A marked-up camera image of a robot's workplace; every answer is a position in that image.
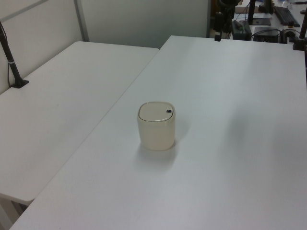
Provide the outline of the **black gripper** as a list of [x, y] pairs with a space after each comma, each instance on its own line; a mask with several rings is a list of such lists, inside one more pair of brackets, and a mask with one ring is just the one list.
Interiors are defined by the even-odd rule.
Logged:
[[215, 30], [215, 41], [220, 42], [221, 41], [221, 35], [220, 32], [222, 30], [223, 26], [223, 14], [220, 12], [217, 12], [215, 14], [215, 20], [214, 20], [214, 30]]

